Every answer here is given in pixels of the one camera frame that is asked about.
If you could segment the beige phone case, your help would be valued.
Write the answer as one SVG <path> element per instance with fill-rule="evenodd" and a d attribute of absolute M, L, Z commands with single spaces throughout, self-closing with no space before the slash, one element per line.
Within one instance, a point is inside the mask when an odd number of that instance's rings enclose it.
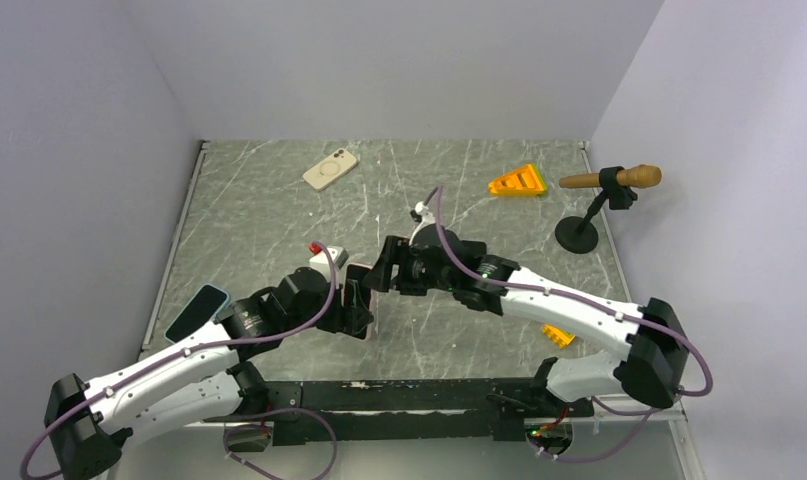
<path fill-rule="evenodd" d="M 302 179 L 315 191 L 323 191 L 353 170 L 358 163 L 354 154 L 346 149 L 338 149 L 306 170 Z"/>

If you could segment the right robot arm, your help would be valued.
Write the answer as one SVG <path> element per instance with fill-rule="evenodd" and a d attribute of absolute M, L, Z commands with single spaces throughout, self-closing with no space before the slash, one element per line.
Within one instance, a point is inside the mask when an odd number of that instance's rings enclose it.
<path fill-rule="evenodd" d="M 543 415 L 555 415 L 577 400 L 617 393 L 667 409 L 684 393 L 687 337 L 664 300 L 638 305 L 568 288 L 490 254 L 483 242 L 461 240 L 433 224 L 411 238 L 387 237 L 363 284 L 408 296 L 445 291 L 470 310 L 537 321 L 597 344 L 601 350 L 594 355 L 542 362 L 530 399 Z"/>

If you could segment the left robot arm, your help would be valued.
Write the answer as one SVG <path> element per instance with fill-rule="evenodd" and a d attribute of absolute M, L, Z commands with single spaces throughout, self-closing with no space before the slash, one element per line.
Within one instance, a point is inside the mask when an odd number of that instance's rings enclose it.
<path fill-rule="evenodd" d="M 363 283 L 369 270 L 301 267 L 142 361 L 90 380 L 56 381 L 44 424 L 58 476 L 95 478 L 125 451 L 198 421 L 258 417 L 271 402 L 252 358 L 310 328 L 365 339 L 373 321 Z"/>

